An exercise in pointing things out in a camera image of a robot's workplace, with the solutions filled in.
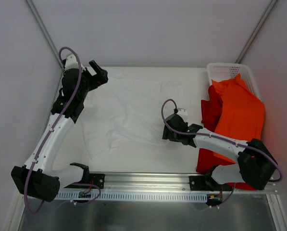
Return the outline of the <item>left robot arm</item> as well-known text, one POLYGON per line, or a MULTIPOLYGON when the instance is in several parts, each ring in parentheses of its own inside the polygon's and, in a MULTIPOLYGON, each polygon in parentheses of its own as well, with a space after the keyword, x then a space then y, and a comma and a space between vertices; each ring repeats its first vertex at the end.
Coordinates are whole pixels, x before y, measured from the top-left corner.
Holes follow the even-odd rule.
POLYGON ((71 163, 62 170, 54 171, 53 164, 66 135, 84 109, 88 92, 108 82, 108 72, 94 60, 89 65, 95 73, 91 74, 84 67, 80 79, 77 61, 63 60, 63 64, 65 71, 62 87, 52 106, 49 124, 23 166, 15 166, 11 171, 11 177, 20 194, 46 202, 51 202, 61 188, 73 183, 84 188, 91 182, 86 165, 71 163))

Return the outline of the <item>white t shirt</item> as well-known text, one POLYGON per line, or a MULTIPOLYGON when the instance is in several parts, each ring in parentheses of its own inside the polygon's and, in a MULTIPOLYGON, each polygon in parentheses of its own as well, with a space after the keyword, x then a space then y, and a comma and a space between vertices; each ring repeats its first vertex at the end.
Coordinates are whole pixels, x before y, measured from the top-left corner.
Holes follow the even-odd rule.
POLYGON ((167 145, 161 116, 167 99, 183 101, 181 82, 110 76, 106 84, 90 91, 80 121, 91 159, 118 149, 122 141, 167 145))

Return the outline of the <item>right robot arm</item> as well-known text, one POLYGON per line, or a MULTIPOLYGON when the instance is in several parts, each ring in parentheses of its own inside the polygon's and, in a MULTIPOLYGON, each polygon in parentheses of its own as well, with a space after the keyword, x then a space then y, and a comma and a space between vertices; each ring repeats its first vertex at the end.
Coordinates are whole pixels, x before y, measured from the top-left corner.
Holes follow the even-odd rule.
POLYGON ((245 183, 264 190, 277 169, 277 162, 258 139, 236 140, 216 134, 200 125, 189 125, 178 114, 164 119, 163 139, 206 149, 233 161, 230 165, 215 164, 205 174, 205 186, 216 190, 226 183, 245 183))

